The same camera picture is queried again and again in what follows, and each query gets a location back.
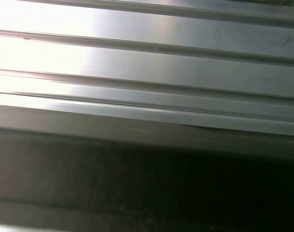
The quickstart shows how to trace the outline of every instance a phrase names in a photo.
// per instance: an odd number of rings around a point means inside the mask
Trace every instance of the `silver metal surface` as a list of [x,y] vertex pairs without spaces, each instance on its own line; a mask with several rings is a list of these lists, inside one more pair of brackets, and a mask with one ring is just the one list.
[[294,7],[44,1],[0,1],[0,105],[294,136]]
[[125,88],[105,82],[91,85],[0,75],[0,93],[294,121],[294,101],[287,99],[212,90],[157,88],[150,90],[144,85]]
[[0,29],[294,58],[290,28],[32,2],[13,7]]
[[169,14],[177,10],[179,14],[187,12],[191,16],[206,16],[205,13],[217,13],[221,16],[234,15],[248,16],[249,19],[262,17],[264,20],[282,19],[294,21],[294,7],[270,6],[253,2],[229,1],[229,0],[24,0],[31,2],[46,2],[84,7],[115,7],[116,9],[128,11],[149,11],[150,13]]
[[0,94],[0,105],[294,136],[294,122]]
[[0,69],[294,98],[294,67],[0,38]]

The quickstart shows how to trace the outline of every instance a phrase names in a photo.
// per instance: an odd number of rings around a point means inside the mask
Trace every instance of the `metal panel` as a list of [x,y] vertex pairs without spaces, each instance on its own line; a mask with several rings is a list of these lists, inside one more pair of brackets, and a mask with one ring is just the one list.
[[259,23],[275,23],[277,19],[284,23],[294,22],[294,7],[275,7],[252,2],[230,0],[24,0],[46,2],[82,7],[107,8],[124,11],[146,12],[164,15],[183,15],[190,17],[215,17],[223,19],[256,21]]
[[0,104],[294,136],[294,7],[44,1],[0,2]]
[[10,20],[0,20],[0,29],[294,58],[289,28],[32,2],[14,7]]
[[0,105],[294,136],[294,122],[0,94]]
[[294,98],[294,68],[0,38],[0,69]]
[[212,90],[163,87],[150,90],[144,85],[125,88],[104,84],[0,75],[0,92],[3,93],[294,121],[294,101],[287,99]]

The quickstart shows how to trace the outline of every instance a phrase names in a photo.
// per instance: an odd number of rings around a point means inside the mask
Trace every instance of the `dark floor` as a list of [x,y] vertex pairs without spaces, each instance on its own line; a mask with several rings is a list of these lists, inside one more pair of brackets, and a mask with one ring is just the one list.
[[0,130],[0,223],[84,232],[288,231],[294,162]]

